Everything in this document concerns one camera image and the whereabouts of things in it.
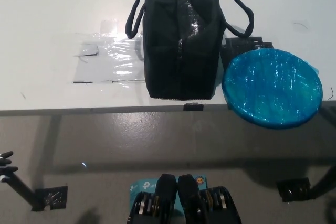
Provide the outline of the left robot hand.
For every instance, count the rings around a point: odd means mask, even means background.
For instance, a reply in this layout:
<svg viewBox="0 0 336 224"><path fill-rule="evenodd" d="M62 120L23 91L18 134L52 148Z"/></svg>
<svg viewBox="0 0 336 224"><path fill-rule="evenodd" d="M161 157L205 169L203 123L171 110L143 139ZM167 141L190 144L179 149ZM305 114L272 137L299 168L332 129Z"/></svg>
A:
<svg viewBox="0 0 336 224"><path fill-rule="evenodd" d="M1 153L1 182L7 182L10 176L18 171L18 167L12 166L9 159L13 154L13 151Z"/></svg>

